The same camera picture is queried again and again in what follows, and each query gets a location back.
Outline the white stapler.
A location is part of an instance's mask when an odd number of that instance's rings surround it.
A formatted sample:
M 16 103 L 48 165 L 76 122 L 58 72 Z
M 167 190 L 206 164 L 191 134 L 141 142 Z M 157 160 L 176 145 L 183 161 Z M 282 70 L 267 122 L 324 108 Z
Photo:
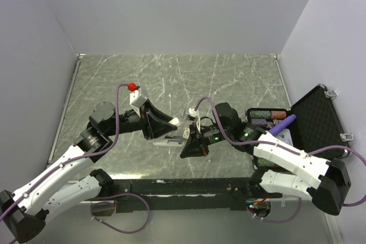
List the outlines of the white stapler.
M 181 125 L 181 121 L 178 118 L 173 118 L 169 121 L 169 123 L 176 126 L 177 129 L 165 134 L 162 137 L 154 139 L 153 144 L 155 146 L 163 147 L 182 147 L 185 143 L 185 140 L 181 135 L 177 134 Z

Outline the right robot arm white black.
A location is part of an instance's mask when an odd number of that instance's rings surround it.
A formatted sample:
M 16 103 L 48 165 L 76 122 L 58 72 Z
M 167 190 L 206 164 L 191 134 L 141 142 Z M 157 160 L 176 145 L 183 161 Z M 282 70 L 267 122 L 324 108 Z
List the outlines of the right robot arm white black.
M 340 214 L 351 187 L 343 161 L 319 158 L 284 143 L 270 132 L 243 122 L 227 102 L 215 105 L 212 113 L 215 118 L 212 125 L 201 126 L 195 121 L 186 128 L 181 158 L 206 157 L 209 145 L 228 141 L 236 150 L 284 169 L 282 173 L 269 169 L 255 171 L 249 184 L 255 197 L 266 193 L 293 195 L 311 201 L 327 214 Z

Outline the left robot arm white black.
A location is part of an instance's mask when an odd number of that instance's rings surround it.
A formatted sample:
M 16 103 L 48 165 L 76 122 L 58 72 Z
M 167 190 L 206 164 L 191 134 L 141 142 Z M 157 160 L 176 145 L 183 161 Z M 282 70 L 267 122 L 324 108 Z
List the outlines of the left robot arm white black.
M 14 191 L 1 192 L 1 221 L 18 243 L 37 236 L 52 218 L 88 199 L 106 199 L 114 181 L 102 169 L 93 170 L 73 185 L 68 182 L 94 165 L 117 143 L 120 134 L 141 131 L 155 140 L 176 131 L 180 120 L 164 114 L 148 99 L 133 99 L 131 109 L 120 114 L 116 104 L 94 107 L 87 128 L 46 170 Z

